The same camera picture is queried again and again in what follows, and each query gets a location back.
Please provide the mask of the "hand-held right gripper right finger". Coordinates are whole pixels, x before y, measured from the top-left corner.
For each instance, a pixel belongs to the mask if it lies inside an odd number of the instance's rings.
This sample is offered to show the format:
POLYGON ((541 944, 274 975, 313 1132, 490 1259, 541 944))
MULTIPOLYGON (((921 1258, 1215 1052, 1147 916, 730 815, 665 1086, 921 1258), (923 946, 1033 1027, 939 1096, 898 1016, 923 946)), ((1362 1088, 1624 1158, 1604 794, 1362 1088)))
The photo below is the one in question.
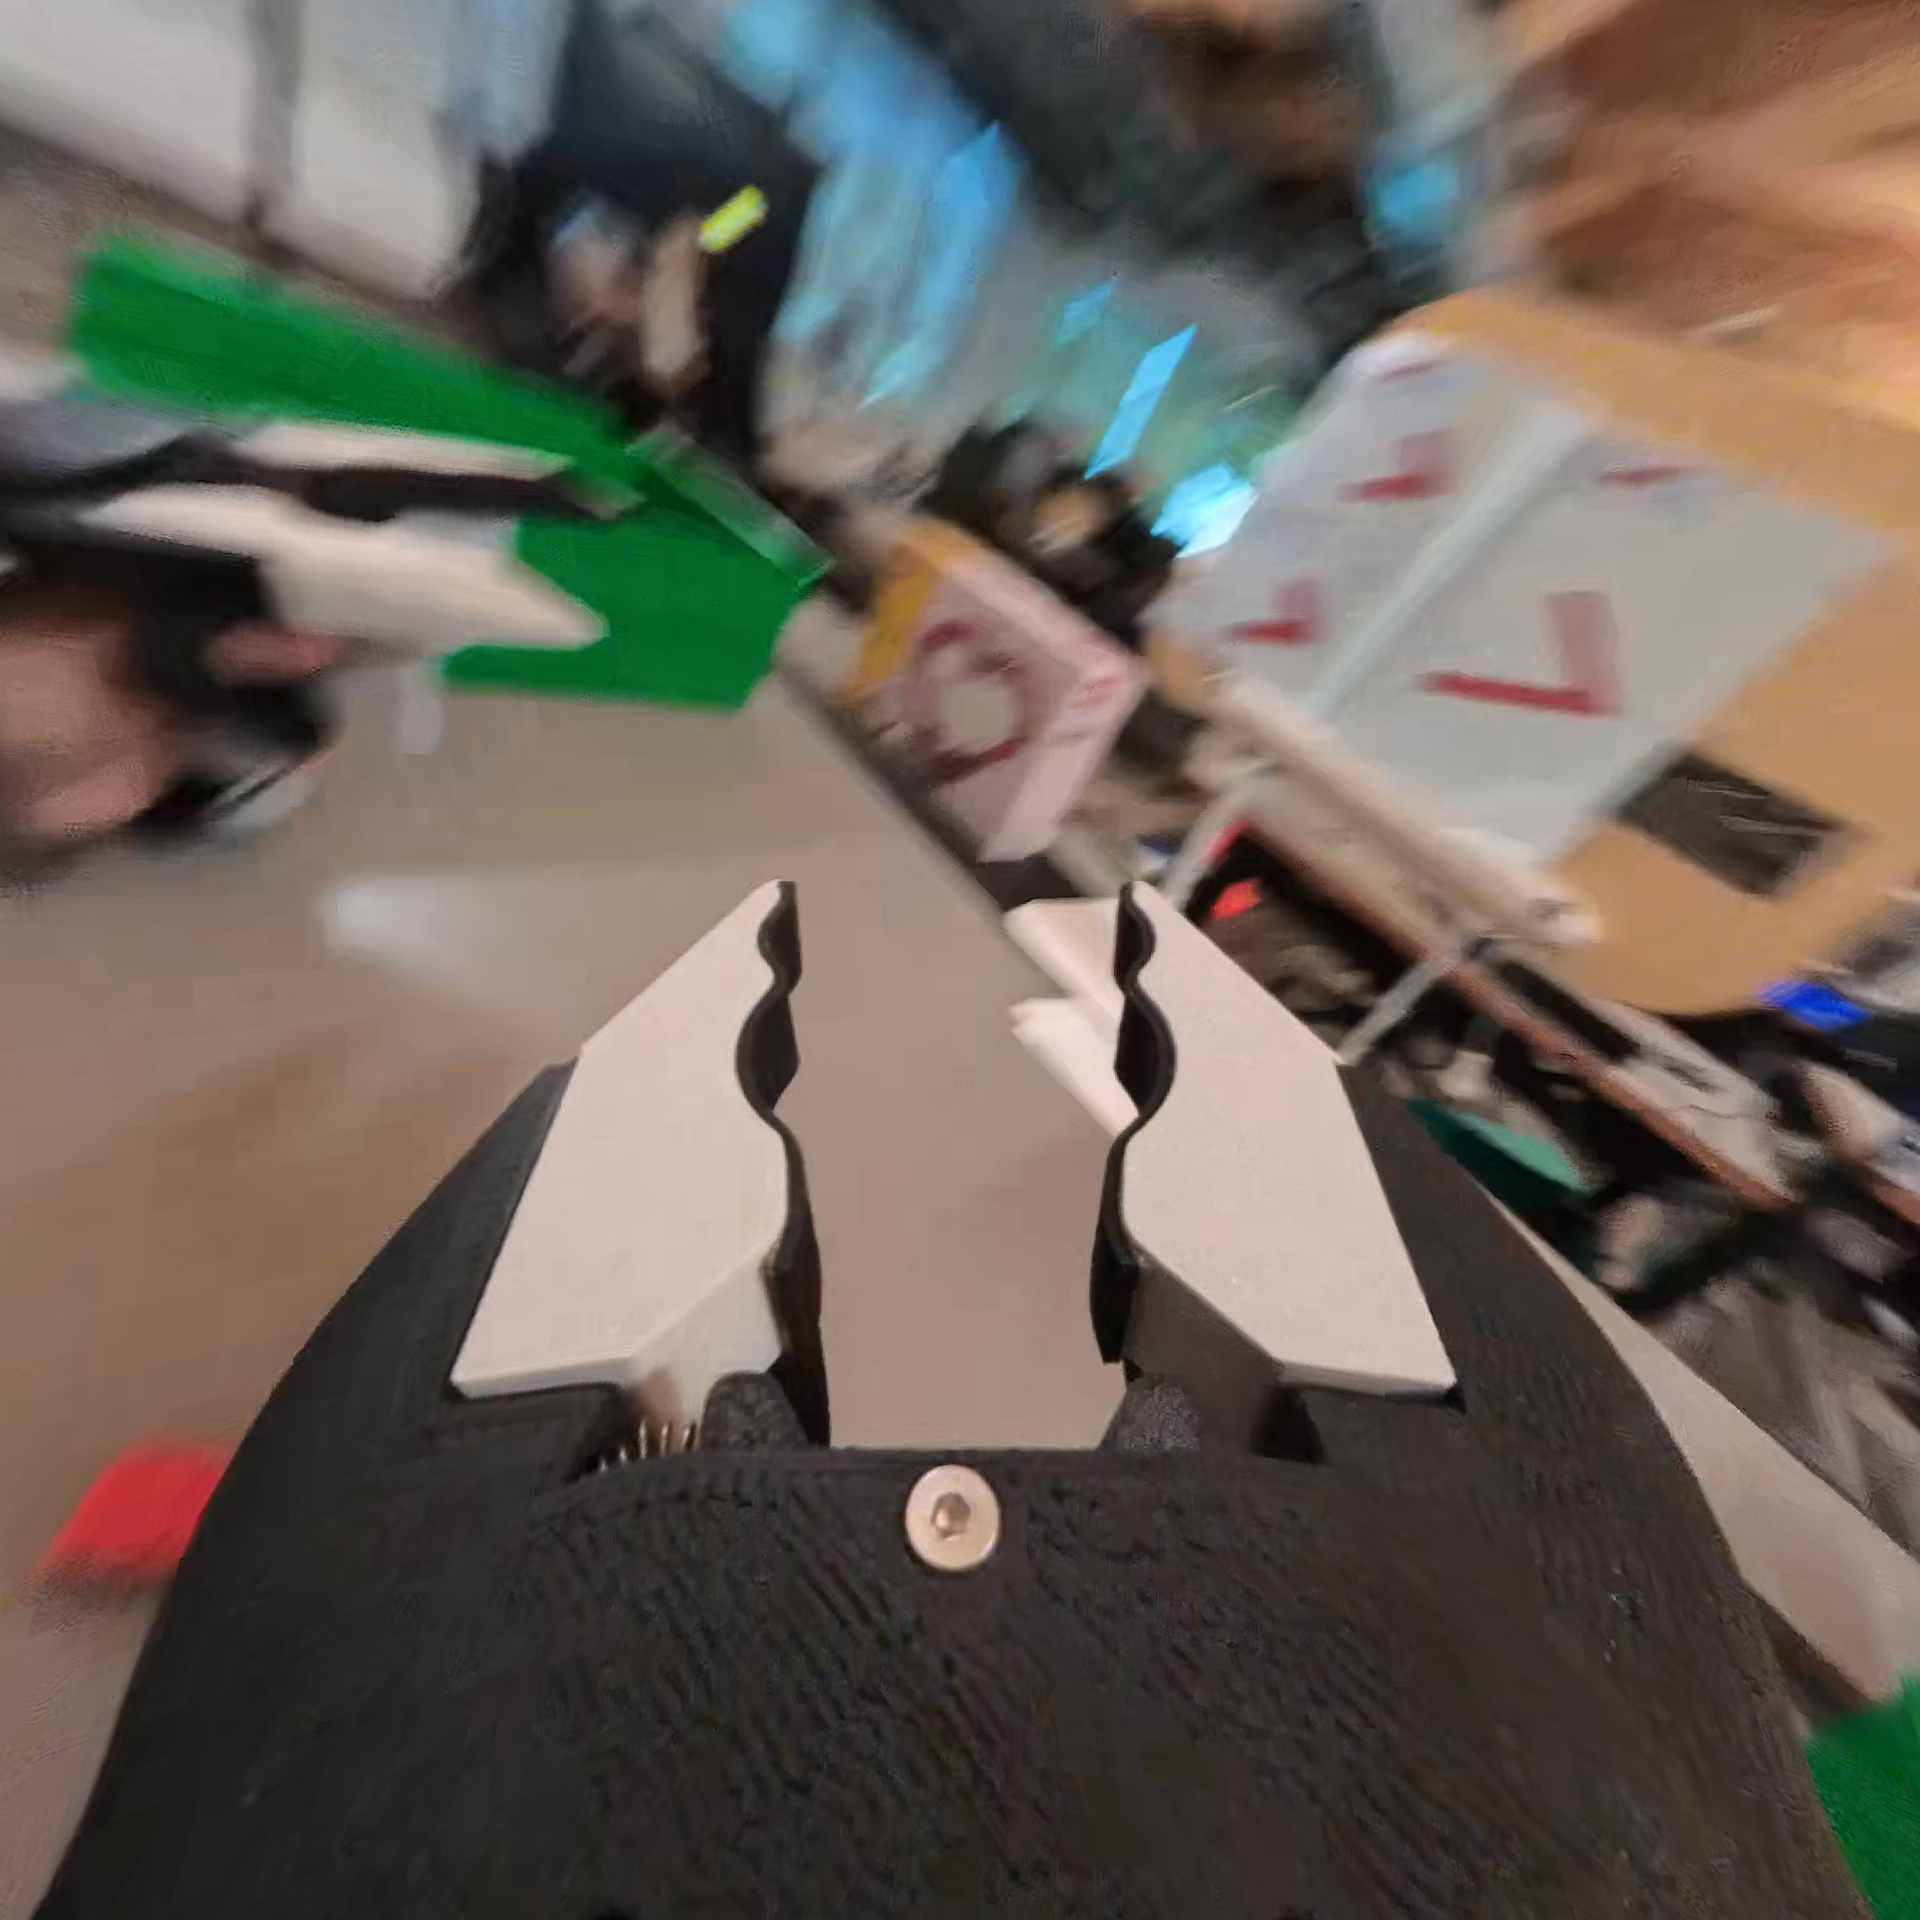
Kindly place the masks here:
POLYGON ((1090 1320, 1193 1396, 1448 1396, 1456 1367, 1338 1055, 1159 892, 1116 906, 1113 1071, 1090 1320))

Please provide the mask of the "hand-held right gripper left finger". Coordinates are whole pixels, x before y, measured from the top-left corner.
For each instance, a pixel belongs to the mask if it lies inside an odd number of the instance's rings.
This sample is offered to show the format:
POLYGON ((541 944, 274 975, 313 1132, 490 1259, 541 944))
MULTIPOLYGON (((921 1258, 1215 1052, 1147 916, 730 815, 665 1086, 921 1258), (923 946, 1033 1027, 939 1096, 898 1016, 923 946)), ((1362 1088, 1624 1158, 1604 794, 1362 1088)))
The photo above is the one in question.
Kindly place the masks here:
POLYGON ((579 1052, 451 1384, 611 1384, 650 1435, 773 1375, 831 1435, 824 1268, 779 1102, 800 1071, 800 902, 763 882, 579 1052))

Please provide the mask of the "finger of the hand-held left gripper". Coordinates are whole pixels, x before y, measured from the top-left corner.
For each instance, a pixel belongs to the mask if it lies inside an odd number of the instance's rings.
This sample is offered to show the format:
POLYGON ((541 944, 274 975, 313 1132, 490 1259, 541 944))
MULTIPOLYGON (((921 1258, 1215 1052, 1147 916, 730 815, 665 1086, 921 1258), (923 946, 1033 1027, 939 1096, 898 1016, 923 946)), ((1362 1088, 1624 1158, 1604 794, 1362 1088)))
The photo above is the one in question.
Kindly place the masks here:
POLYGON ((241 455, 337 519, 616 519, 644 492, 552 453, 337 423, 259 423, 241 455))
POLYGON ((329 516, 261 486, 147 486, 83 507, 89 528, 249 558, 282 627, 415 659, 475 645, 577 651, 608 634, 523 564, 516 524, 483 515, 329 516))

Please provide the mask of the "green plastic bin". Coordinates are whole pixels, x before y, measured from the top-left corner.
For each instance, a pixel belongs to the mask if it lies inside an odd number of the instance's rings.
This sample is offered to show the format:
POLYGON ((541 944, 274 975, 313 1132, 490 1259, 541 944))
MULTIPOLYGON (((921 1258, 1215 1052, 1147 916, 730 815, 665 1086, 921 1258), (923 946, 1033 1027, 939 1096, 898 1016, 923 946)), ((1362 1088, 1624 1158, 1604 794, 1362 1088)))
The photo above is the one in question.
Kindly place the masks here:
POLYGON ((512 555, 603 621, 579 646, 503 631, 451 653, 463 691, 731 711, 767 676, 825 555, 719 461, 608 406, 200 251, 112 238, 66 301, 112 394, 249 424, 378 427, 557 458, 613 492, 602 528, 523 515, 512 555))

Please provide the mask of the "pale blue instruction booklet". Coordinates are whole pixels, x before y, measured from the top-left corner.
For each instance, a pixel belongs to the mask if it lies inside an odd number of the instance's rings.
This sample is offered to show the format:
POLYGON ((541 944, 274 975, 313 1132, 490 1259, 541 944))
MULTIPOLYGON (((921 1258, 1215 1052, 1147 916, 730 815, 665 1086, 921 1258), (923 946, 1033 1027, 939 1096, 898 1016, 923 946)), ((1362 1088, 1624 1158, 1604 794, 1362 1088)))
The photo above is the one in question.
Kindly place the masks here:
POLYGON ((1536 866, 1891 547, 1488 355, 1351 351, 1156 620, 1536 866))

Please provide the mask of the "person's left hand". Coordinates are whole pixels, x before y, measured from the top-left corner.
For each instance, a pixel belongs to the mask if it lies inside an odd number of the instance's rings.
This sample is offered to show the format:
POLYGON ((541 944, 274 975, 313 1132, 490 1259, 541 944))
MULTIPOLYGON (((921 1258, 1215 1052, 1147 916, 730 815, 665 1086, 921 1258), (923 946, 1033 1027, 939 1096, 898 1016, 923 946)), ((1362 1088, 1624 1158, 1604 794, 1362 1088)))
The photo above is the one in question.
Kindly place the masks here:
POLYGON ((137 675, 127 607, 106 592, 4 588, 3 884, 52 884, 116 850, 162 853, 282 826, 320 783, 341 732, 327 635, 247 627, 209 671, 232 691, 293 694, 319 724, 301 747, 249 747, 165 701, 137 675))

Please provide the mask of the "white flat piece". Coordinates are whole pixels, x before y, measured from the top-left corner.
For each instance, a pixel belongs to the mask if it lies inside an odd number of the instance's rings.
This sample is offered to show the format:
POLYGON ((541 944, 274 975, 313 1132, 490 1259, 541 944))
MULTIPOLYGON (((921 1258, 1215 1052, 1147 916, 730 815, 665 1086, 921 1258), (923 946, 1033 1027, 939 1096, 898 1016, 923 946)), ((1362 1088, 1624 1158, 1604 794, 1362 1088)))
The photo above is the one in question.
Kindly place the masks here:
POLYGON ((1048 980, 1042 997, 1012 1008, 1015 1038, 1108 1138, 1137 1120, 1116 1070, 1116 915, 1113 898, 1077 898, 1024 902, 1001 916, 1009 942, 1048 980))

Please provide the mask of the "pink white toy box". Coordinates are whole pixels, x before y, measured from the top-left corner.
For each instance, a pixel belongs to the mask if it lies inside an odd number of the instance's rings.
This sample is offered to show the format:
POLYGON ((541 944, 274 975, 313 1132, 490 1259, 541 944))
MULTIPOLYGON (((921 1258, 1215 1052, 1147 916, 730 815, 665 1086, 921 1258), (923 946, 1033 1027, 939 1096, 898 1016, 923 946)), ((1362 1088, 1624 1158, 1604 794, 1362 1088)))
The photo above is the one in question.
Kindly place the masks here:
POLYGON ((912 519, 875 574, 839 704, 978 862, 1050 850, 1145 694, 1145 667, 1024 567, 912 519))

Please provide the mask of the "black label sticker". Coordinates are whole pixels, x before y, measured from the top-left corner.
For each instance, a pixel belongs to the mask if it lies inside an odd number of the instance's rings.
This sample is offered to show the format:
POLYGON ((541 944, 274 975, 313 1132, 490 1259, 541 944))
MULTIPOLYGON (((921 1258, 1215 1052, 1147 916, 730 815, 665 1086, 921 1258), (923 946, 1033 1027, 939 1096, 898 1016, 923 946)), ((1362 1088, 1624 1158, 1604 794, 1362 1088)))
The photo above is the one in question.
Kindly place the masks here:
POLYGON ((1621 797, 1615 822, 1761 900, 1801 888, 1859 838, 1840 815, 1698 751, 1658 764, 1621 797))

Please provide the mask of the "red toy brick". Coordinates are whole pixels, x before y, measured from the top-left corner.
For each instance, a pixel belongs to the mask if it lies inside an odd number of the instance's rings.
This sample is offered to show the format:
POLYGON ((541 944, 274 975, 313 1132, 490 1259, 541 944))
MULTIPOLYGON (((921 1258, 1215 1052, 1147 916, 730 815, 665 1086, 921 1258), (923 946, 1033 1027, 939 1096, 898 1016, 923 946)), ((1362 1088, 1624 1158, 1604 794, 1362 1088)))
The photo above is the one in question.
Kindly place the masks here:
POLYGON ((35 1592, 141 1592, 173 1578, 233 1446, 153 1435, 103 1466, 32 1573, 35 1592))

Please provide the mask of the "green plastic piece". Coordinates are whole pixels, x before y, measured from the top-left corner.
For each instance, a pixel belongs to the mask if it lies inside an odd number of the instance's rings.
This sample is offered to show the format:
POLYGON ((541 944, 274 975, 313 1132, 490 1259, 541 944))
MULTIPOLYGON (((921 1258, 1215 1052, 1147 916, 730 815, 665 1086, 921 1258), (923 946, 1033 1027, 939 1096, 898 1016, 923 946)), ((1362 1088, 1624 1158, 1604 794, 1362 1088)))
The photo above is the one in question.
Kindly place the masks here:
POLYGON ((1818 1728, 1808 1765, 1871 1910, 1917 1917, 1917 1679, 1818 1728))

